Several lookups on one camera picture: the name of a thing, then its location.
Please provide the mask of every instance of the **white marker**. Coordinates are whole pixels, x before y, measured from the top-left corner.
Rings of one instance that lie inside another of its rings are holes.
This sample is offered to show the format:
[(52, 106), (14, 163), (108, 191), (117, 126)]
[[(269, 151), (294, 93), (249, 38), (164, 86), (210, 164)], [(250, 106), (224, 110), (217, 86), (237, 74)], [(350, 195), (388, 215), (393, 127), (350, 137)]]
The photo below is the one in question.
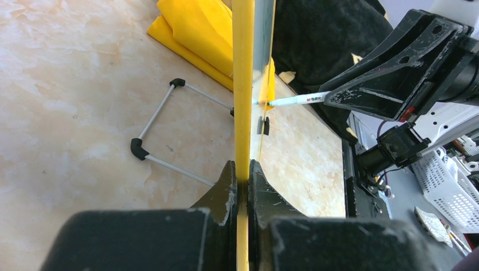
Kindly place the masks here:
[(321, 93), (311, 93), (304, 95), (296, 95), (289, 98), (281, 98), (272, 100), (268, 103), (269, 106), (289, 106), (291, 104), (307, 104), (307, 103), (322, 103), (330, 91)]

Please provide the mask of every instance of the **beige marble surface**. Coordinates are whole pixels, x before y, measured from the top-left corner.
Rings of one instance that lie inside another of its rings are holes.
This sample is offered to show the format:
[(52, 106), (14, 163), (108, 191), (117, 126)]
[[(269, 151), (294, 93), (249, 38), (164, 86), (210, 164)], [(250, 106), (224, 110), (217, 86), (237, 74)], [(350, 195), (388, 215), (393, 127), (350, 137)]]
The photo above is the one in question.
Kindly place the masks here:
[[(0, 270), (37, 269), (58, 229), (78, 211), (186, 208), (208, 190), (129, 151), (175, 77), (233, 103), (232, 93), (146, 34), (158, 15), (155, 2), (0, 5)], [(338, 139), (311, 117), (309, 128), (297, 126), (304, 114), (313, 116), (306, 112), (271, 111), (263, 167), (306, 214), (340, 216), (341, 149), (330, 154)], [(234, 158), (233, 136), (225, 108), (178, 89), (145, 149), (216, 181)], [(311, 138), (318, 142), (297, 141)], [(319, 170), (328, 159), (336, 167)]]

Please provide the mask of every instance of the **folded yellow cloth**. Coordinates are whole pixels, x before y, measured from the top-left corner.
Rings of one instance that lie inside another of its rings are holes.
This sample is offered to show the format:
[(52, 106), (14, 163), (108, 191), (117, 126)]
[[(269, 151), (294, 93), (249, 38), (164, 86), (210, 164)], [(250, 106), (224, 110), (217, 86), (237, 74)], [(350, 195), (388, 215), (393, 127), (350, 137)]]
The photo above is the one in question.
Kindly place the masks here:
[[(148, 34), (233, 91), (231, 10), (221, 0), (160, 0), (157, 6), (162, 14)], [(263, 78), (268, 85), (259, 97), (263, 101), (275, 98), (272, 59), (269, 66)]]

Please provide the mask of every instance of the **yellow pole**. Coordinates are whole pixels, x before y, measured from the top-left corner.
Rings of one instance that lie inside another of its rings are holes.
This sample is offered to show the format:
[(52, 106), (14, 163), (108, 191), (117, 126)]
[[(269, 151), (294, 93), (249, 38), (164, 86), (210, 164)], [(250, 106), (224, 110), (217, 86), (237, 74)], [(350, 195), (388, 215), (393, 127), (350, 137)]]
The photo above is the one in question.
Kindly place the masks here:
[(254, 0), (233, 0), (234, 144), (238, 179), (236, 265), (249, 271), (248, 179), (250, 175), (251, 86)]

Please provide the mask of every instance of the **plastic basket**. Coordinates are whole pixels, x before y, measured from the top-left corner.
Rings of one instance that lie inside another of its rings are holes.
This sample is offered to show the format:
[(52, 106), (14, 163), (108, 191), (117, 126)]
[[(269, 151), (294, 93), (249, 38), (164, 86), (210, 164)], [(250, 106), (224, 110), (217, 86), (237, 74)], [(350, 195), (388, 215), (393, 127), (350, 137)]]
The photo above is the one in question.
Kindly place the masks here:
[(479, 233), (479, 193), (462, 171), (455, 181), (446, 168), (447, 159), (432, 151), (411, 167), (427, 201), (463, 233)]

